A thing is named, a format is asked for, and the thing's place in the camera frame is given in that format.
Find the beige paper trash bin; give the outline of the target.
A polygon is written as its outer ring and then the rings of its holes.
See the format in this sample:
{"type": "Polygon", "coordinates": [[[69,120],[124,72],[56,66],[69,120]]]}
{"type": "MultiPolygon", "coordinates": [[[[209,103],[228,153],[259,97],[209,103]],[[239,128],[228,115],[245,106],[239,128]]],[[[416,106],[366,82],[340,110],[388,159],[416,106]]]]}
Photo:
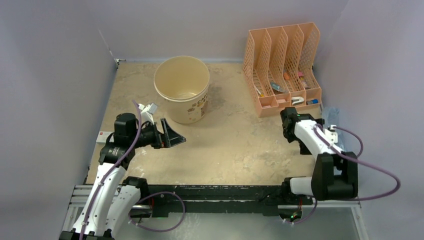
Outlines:
{"type": "Polygon", "coordinates": [[[203,61],[192,56],[167,59],[156,69],[153,83],[174,122],[192,124],[206,114],[210,72],[203,61]]]}

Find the blue plastic trash bag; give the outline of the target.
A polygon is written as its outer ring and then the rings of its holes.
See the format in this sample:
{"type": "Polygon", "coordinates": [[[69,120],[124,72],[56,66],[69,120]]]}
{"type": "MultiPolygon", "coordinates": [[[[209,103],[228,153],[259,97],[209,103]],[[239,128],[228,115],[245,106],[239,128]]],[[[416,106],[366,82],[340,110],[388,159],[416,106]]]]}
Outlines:
{"type": "MultiPolygon", "coordinates": [[[[321,117],[324,119],[324,128],[328,128],[330,125],[339,125],[339,113],[340,110],[336,107],[324,107],[321,112],[321,117]]],[[[344,136],[341,130],[336,129],[335,132],[338,134],[338,142],[336,145],[345,150],[344,136]]]]}

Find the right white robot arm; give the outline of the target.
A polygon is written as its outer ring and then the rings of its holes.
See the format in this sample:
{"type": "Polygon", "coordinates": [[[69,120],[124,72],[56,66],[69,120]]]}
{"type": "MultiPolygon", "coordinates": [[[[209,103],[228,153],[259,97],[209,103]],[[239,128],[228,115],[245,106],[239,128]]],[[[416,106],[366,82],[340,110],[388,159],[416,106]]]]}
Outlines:
{"type": "Polygon", "coordinates": [[[301,155],[311,155],[314,167],[311,177],[287,177],[282,183],[280,196],[288,204],[300,196],[318,201],[347,200],[358,196],[358,164],[340,155],[357,158],[353,152],[338,147],[333,130],[321,129],[325,120],[315,119],[309,113],[298,113],[295,107],[280,112],[283,136],[289,143],[298,142],[301,155]]]}

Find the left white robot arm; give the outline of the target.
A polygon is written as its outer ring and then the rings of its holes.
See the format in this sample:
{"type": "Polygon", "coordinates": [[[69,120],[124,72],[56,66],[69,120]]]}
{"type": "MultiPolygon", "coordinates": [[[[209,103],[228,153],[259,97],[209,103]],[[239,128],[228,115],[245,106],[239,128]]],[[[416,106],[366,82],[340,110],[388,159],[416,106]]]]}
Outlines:
{"type": "Polygon", "coordinates": [[[114,131],[100,151],[95,182],[78,219],[71,230],[61,232],[61,240],[113,240],[116,232],[136,204],[142,205],[156,196],[150,194],[146,179],[124,178],[137,148],[171,148],[186,142],[165,118],[142,122],[140,113],[122,113],[116,117],[114,131]]]}

